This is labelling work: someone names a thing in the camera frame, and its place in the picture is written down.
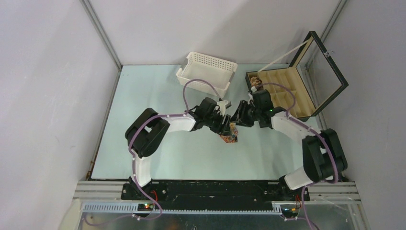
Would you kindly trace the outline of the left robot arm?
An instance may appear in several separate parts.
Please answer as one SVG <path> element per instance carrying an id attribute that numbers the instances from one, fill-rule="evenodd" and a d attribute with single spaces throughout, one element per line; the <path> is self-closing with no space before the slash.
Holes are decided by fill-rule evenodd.
<path id="1" fill-rule="evenodd" d="M 181 114 L 159 114 L 147 108 L 125 132 L 128 149 L 132 155 L 133 172 L 131 179 L 136 182 L 133 194 L 139 199 L 151 195 L 151 155 L 159 148 L 164 136 L 170 132 L 196 131 L 208 127 L 222 138 L 234 138 L 230 126 L 230 116 L 226 109 L 231 102 L 204 98 L 192 109 Z"/>

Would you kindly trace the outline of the black compartment tie box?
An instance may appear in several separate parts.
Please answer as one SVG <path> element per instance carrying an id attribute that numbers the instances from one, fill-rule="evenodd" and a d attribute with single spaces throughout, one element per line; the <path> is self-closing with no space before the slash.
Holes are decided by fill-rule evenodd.
<path id="1" fill-rule="evenodd" d="M 309 31 L 304 41 L 288 52 L 294 56 L 287 67 L 247 72 L 247 86 L 251 88 L 250 76 L 260 77 L 275 107 L 287 109 L 295 103 L 291 114 L 306 121 L 320 115 L 349 85 L 332 52 L 315 31 Z"/>

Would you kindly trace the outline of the colourful patterned tie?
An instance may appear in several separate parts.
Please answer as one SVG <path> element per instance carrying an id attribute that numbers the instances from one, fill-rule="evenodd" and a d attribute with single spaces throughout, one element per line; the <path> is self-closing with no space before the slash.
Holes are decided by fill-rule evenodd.
<path id="1" fill-rule="evenodd" d="M 237 143 L 238 142 L 238 130 L 235 123 L 230 123 L 230 134 L 229 135 L 221 135 L 220 138 L 225 143 Z"/>

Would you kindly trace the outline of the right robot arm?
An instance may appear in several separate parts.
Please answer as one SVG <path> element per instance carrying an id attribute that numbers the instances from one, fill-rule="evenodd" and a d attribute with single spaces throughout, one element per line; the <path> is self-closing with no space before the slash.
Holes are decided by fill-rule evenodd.
<path id="1" fill-rule="evenodd" d="M 314 129 L 286 109 L 274 107 L 266 90 L 251 93 L 249 101 L 240 101 L 231 122 L 244 127 L 251 127 L 258 122 L 261 128 L 269 127 L 279 131 L 302 146 L 302 167 L 281 177 L 278 193 L 284 200 L 293 199 L 298 188 L 303 186 L 323 180 L 338 182 L 339 173 L 348 167 L 335 130 Z"/>

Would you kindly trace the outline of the white perforated plastic basket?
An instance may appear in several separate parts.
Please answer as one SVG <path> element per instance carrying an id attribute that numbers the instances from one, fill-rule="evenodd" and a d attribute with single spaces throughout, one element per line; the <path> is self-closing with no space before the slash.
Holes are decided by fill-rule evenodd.
<path id="1" fill-rule="evenodd" d="M 193 81 L 187 87 L 223 98 L 237 67 L 238 64 L 235 62 L 192 51 L 178 69 L 176 77 L 183 86 L 193 79 L 207 81 L 210 85 L 201 81 Z"/>

